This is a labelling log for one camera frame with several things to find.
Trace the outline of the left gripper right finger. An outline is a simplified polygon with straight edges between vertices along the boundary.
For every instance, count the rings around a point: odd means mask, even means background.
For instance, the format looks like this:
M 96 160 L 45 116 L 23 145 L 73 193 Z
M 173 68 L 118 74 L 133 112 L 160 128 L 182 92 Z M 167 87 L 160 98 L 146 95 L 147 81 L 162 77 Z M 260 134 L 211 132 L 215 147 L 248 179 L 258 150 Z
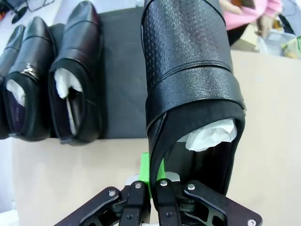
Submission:
M 181 184 L 154 167 L 154 204 L 158 226 L 262 226 L 262 217 L 197 180 Z

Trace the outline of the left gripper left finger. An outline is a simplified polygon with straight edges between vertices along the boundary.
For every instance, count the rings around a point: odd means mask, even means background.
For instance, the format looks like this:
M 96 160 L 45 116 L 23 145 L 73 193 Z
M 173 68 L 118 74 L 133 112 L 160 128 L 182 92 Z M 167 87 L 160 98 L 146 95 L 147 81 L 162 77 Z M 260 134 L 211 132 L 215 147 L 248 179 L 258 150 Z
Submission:
M 150 220 L 149 154 L 142 153 L 139 174 L 122 190 L 113 186 L 77 208 L 54 226 L 141 226 Z

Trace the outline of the black perforated strap shoe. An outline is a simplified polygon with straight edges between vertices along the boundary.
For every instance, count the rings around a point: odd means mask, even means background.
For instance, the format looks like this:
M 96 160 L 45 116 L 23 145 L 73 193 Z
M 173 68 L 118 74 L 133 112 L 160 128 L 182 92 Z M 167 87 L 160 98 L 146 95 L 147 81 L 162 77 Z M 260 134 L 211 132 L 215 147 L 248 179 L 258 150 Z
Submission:
M 226 194 L 245 127 L 245 104 L 219 1 L 145 0 L 141 37 L 150 185 L 165 161 L 182 182 L 198 180 Z M 236 126 L 233 141 L 199 153 L 176 144 L 186 134 L 225 119 Z
M 64 26 L 58 56 L 48 73 L 48 96 L 54 130 L 61 144 L 89 144 L 102 132 L 101 23 L 94 5 L 80 2 Z M 79 80 L 83 92 L 69 89 L 65 99 L 56 90 L 55 71 L 64 68 Z

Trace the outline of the black pointed leather shoe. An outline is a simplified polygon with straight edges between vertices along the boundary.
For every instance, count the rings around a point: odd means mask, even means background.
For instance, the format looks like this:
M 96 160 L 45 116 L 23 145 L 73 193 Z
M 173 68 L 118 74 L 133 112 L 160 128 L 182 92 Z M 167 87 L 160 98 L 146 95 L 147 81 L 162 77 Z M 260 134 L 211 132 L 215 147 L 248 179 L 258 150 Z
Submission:
M 55 58 L 49 27 L 36 16 L 26 26 L 15 63 L 4 80 L 4 106 L 10 136 L 36 142 L 51 135 L 47 76 Z M 16 81 L 25 91 L 25 107 L 6 89 L 8 80 Z
M 14 29 L 0 56 L 0 140 L 8 138 L 10 133 L 3 98 L 4 79 L 19 54 L 24 30 L 24 25 L 18 25 Z

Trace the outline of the brown wooden shoe brush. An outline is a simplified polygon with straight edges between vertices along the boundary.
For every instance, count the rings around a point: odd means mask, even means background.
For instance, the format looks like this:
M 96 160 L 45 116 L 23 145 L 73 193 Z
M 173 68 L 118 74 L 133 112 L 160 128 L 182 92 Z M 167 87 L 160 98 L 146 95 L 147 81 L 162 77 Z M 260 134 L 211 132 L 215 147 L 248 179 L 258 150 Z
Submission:
M 254 0 L 232 0 L 232 3 L 237 7 L 255 8 Z

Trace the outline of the person's left hand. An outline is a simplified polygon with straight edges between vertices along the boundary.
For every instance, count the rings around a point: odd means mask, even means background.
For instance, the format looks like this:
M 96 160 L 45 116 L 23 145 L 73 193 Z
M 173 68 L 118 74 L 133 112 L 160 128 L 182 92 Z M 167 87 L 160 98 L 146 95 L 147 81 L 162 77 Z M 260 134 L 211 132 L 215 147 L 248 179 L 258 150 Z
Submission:
M 270 30 L 272 29 L 273 22 L 274 18 L 270 16 L 262 15 L 261 17 L 259 17 L 256 21 L 258 28 L 257 34 L 262 38 L 266 38 Z

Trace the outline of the person's right hand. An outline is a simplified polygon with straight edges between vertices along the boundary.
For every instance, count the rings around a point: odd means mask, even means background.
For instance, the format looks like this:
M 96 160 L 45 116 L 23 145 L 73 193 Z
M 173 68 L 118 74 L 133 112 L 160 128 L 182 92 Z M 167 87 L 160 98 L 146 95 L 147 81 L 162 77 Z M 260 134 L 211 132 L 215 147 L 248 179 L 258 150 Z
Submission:
M 228 0 L 219 0 L 220 5 L 223 9 L 223 11 L 230 12 L 232 14 L 240 15 L 242 14 L 242 10 L 238 7 L 233 5 L 230 1 Z

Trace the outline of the white paper shoe stuffing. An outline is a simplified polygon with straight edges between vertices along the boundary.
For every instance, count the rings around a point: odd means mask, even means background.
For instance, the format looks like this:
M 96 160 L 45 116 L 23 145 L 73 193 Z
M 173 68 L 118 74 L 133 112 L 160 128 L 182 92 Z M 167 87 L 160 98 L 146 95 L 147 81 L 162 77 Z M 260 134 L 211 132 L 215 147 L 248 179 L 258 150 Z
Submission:
M 25 107 L 25 91 L 16 81 L 8 80 L 6 89 L 12 93 L 18 104 Z
M 61 99 L 65 99 L 69 94 L 69 89 L 74 89 L 77 92 L 83 92 L 82 86 L 77 77 L 70 71 L 64 68 L 58 68 L 55 71 L 56 90 Z
M 184 142 L 190 151 L 201 152 L 222 142 L 231 143 L 237 136 L 233 119 L 224 119 L 203 126 L 183 136 L 178 142 Z

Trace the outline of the clear plastic container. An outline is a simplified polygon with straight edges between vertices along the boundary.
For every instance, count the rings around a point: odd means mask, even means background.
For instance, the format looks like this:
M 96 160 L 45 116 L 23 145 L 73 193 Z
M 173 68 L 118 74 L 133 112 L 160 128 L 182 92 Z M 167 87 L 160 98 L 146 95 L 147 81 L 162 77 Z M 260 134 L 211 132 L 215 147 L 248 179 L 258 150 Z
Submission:
M 272 30 L 265 39 L 261 36 L 257 37 L 258 51 L 262 54 L 283 57 L 282 44 L 285 44 L 296 37 L 297 36 L 294 34 Z

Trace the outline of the green snack packet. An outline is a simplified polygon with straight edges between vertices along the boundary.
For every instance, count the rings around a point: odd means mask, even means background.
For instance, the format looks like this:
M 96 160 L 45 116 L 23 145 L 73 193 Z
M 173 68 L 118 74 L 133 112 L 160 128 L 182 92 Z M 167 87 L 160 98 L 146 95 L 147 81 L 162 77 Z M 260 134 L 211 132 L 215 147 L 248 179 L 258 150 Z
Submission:
M 285 57 L 301 60 L 301 36 L 282 44 Z

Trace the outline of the person in pink hoodie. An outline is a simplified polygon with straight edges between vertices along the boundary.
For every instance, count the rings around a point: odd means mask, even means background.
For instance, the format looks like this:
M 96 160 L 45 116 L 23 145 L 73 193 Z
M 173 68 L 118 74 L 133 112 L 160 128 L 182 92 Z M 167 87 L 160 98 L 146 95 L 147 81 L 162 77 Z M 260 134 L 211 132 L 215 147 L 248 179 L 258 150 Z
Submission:
M 281 0 L 254 0 L 254 3 L 255 8 L 239 7 L 242 10 L 240 15 L 223 11 L 230 46 L 238 41 L 247 26 L 256 23 L 259 17 L 267 15 L 275 20 L 282 11 Z

